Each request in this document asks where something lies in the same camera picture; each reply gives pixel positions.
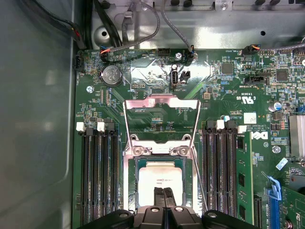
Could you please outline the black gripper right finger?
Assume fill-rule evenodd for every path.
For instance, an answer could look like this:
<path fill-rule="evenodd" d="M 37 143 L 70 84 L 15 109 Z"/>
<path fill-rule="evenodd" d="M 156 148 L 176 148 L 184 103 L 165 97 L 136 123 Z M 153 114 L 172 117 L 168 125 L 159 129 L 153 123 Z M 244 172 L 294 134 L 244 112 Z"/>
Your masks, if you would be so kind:
<path fill-rule="evenodd" d="M 164 189 L 164 201 L 172 229 L 255 229 L 256 226 L 216 210 L 198 216 L 192 208 L 178 206 L 171 188 Z"/>

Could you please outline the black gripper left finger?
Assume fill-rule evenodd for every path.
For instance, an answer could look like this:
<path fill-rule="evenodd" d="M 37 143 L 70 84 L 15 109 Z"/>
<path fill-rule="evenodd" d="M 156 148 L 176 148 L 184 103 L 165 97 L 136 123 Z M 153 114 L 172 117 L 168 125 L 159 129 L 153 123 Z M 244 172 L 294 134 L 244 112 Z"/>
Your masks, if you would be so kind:
<path fill-rule="evenodd" d="M 164 228 L 165 193 L 163 188 L 154 188 L 154 204 L 138 209 L 137 214 L 127 210 L 116 210 L 90 223 L 81 229 L 162 229 Z"/>

